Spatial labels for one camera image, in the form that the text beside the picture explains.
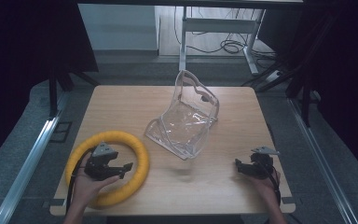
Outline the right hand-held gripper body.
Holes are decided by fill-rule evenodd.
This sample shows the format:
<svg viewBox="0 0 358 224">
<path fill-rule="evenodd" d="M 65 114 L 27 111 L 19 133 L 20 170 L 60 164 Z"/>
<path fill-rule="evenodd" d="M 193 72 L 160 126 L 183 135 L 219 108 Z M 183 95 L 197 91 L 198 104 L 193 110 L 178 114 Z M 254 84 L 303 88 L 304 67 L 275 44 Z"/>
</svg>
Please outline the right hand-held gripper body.
<svg viewBox="0 0 358 224">
<path fill-rule="evenodd" d="M 252 152 L 251 163 L 261 173 L 260 178 L 271 177 L 275 170 L 272 155 L 278 156 L 280 152 L 269 147 L 257 147 L 252 149 Z"/>
</svg>

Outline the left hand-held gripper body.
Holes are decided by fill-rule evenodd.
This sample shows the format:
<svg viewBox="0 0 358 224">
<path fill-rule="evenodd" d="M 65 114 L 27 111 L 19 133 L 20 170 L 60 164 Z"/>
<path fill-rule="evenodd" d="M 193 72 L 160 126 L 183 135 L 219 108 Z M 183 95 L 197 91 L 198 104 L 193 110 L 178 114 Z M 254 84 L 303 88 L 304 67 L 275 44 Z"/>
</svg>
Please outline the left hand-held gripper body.
<svg viewBox="0 0 358 224">
<path fill-rule="evenodd" d="M 98 144 L 87 160 L 85 173 L 97 181 L 118 175 L 118 169 L 108 163 L 117 157 L 118 153 L 105 142 Z"/>
</svg>

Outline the person's right hand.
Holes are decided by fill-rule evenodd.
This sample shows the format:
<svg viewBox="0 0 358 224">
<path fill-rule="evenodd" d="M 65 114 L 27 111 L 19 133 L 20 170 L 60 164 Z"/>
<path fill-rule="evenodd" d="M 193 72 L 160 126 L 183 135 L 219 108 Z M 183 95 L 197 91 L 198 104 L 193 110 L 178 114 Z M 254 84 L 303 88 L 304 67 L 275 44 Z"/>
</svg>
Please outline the person's right hand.
<svg viewBox="0 0 358 224">
<path fill-rule="evenodd" d="M 256 191 L 265 199 L 266 197 L 274 196 L 276 199 L 281 195 L 279 191 L 281 174 L 274 171 L 271 175 L 264 179 L 253 178 L 250 180 L 253 183 Z"/>
</svg>

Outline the person's left hand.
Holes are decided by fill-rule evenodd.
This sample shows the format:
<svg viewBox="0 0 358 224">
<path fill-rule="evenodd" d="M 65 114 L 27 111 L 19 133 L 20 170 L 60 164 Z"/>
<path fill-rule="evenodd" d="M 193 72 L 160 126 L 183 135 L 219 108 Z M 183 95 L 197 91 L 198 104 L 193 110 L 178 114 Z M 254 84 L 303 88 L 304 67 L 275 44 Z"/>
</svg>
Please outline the person's left hand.
<svg viewBox="0 0 358 224">
<path fill-rule="evenodd" d="M 84 172 L 84 168 L 80 168 L 76 175 L 73 198 L 70 208 L 86 208 L 100 192 L 101 189 L 107 187 L 119 180 L 119 176 L 108 177 L 105 180 L 93 180 Z"/>
</svg>

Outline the clear plastic bag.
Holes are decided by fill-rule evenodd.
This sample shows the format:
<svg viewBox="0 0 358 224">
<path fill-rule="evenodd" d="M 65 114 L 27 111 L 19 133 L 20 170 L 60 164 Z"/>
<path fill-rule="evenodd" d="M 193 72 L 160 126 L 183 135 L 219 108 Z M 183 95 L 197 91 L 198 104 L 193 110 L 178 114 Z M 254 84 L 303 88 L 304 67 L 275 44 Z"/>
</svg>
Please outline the clear plastic bag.
<svg viewBox="0 0 358 224">
<path fill-rule="evenodd" d="M 169 107 L 145 129 L 145 136 L 182 160 L 194 159 L 218 121 L 218 98 L 198 78 L 181 70 Z"/>
</svg>

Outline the black metal stand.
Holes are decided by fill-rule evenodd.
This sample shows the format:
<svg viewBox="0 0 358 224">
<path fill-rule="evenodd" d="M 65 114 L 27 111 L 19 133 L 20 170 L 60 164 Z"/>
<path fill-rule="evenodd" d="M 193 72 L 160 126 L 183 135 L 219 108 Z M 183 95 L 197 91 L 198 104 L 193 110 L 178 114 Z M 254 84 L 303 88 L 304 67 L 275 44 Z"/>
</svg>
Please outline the black metal stand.
<svg viewBox="0 0 358 224">
<path fill-rule="evenodd" d="M 64 63 L 62 65 L 53 66 L 48 75 L 49 119 L 53 119 L 58 115 L 57 85 L 60 85 L 64 92 L 71 91 L 75 86 L 73 80 L 70 78 L 71 74 L 80 77 L 94 87 L 99 85 L 97 80 L 69 64 Z"/>
<path fill-rule="evenodd" d="M 245 81 L 243 86 L 256 88 L 264 92 L 291 80 L 285 95 L 292 99 L 300 93 L 300 112 L 302 119 L 309 126 L 310 93 L 316 56 L 329 33 L 336 18 L 325 12 L 267 12 L 268 25 L 262 25 L 263 40 L 272 43 L 278 50 L 278 57 L 264 72 Z M 275 81 L 265 84 L 265 78 L 279 70 L 282 75 Z"/>
</svg>

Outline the white power strip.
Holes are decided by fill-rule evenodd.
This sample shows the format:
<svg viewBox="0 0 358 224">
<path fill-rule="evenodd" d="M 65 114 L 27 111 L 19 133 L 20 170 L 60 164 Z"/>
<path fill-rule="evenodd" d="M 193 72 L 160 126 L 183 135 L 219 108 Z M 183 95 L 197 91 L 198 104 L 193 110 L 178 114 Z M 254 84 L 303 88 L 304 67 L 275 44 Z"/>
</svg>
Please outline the white power strip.
<svg viewBox="0 0 358 224">
<path fill-rule="evenodd" d="M 277 78 L 279 78 L 282 75 L 282 72 L 279 70 L 275 70 L 274 72 L 272 72 L 271 74 L 269 74 L 265 80 L 264 83 L 265 84 L 269 84 L 273 81 L 275 81 Z"/>
</svg>

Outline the dark curtain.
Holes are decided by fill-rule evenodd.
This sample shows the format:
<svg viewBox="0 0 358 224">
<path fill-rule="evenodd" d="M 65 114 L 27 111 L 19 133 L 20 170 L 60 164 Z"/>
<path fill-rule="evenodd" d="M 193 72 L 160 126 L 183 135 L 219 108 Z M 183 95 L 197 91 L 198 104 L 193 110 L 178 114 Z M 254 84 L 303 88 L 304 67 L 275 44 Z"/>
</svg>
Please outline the dark curtain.
<svg viewBox="0 0 358 224">
<path fill-rule="evenodd" d="M 97 70 L 77 0 L 0 0 L 0 147 L 34 85 Z"/>
<path fill-rule="evenodd" d="M 295 75 L 286 94 L 294 97 L 305 85 L 317 91 L 319 111 L 358 160 L 358 0 L 304 1 L 331 7 L 269 9 L 258 37 L 279 57 L 287 56 L 287 67 L 294 69 L 323 32 L 325 16 L 337 18 L 310 66 Z"/>
</svg>

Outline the aluminium rail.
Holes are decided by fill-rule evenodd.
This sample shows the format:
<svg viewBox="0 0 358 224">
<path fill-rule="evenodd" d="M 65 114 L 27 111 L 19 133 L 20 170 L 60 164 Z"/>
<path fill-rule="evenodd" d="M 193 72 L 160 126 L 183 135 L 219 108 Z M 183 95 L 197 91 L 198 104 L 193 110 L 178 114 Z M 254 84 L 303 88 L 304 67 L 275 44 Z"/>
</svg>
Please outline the aluminium rail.
<svg viewBox="0 0 358 224">
<path fill-rule="evenodd" d="M 287 104 L 291 108 L 296 123 L 304 135 L 304 138 L 309 146 L 309 149 L 315 159 L 315 162 L 320 169 L 320 172 L 324 178 L 324 182 L 328 187 L 330 194 L 332 195 L 339 213 L 341 214 L 345 224 L 358 224 L 358 218 L 355 215 L 351 203 L 348 200 L 342 187 L 339 185 L 335 175 L 333 174 L 331 167 L 325 158 L 322 149 L 317 142 L 311 128 L 301 117 L 300 106 L 294 99 L 287 99 Z"/>
<path fill-rule="evenodd" d="M 8 224 L 16 207 L 18 206 L 20 199 L 28 186 L 34 170 L 39 163 L 50 137 L 53 135 L 54 130 L 59 123 L 63 110 L 65 109 L 69 99 L 69 93 L 64 92 L 61 94 L 58 100 L 58 109 L 56 115 L 51 119 L 48 119 L 41 132 L 37 136 L 33 147 L 31 148 L 24 164 L 14 179 L 7 196 L 3 200 L 0 206 L 0 224 Z"/>
</svg>

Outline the white desk frame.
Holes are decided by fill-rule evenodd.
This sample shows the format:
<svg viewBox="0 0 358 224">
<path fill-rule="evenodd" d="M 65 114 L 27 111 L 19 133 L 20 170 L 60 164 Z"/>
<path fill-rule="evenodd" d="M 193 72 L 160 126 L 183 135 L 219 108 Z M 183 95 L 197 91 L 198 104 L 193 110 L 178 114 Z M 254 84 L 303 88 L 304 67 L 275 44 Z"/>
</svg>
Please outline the white desk frame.
<svg viewBox="0 0 358 224">
<path fill-rule="evenodd" d="M 182 31 L 179 51 L 179 69 L 186 68 L 186 35 L 191 32 L 216 33 L 216 34 L 238 34 L 249 35 L 242 52 L 248 63 L 251 74 L 256 76 L 259 74 L 256 67 L 255 59 L 252 54 L 255 40 L 264 17 L 264 9 L 255 10 L 255 18 L 249 20 L 244 19 L 204 19 L 187 16 L 187 7 L 183 7 L 182 15 Z"/>
</svg>

